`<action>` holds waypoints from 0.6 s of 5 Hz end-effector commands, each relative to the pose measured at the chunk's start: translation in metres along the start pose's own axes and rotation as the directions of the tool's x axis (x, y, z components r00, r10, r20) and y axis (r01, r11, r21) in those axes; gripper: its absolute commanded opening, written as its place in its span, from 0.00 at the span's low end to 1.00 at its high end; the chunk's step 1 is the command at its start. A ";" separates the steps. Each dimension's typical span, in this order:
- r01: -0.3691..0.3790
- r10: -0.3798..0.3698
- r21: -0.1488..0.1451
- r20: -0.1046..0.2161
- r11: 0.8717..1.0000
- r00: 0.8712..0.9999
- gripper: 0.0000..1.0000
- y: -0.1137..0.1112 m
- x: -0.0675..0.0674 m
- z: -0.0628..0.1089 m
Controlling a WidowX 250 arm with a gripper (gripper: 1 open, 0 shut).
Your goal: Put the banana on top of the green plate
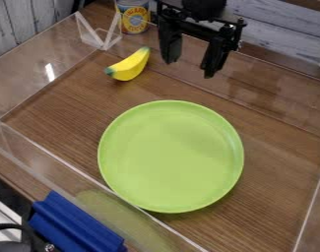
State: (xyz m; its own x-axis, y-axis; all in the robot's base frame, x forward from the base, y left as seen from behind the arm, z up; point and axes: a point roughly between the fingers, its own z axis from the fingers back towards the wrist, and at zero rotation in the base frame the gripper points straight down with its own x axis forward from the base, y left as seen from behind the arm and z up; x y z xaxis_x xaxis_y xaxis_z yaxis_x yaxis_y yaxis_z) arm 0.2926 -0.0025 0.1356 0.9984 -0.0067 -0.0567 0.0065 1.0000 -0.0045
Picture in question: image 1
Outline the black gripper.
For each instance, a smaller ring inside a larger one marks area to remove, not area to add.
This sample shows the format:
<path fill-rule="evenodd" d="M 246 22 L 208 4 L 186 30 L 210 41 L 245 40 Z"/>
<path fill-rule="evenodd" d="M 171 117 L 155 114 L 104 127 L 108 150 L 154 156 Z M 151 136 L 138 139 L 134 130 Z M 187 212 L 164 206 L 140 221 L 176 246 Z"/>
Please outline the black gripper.
<path fill-rule="evenodd" d="M 226 2 L 227 0 L 156 0 L 162 59 L 166 64 L 178 61 L 182 54 L 182 33 L 208 40 L 199 63 L 206 79 L 222 69 L 229 54 L 224 39 L 238 42 L 246 27 L 245 20 L 226 9 Z"/>

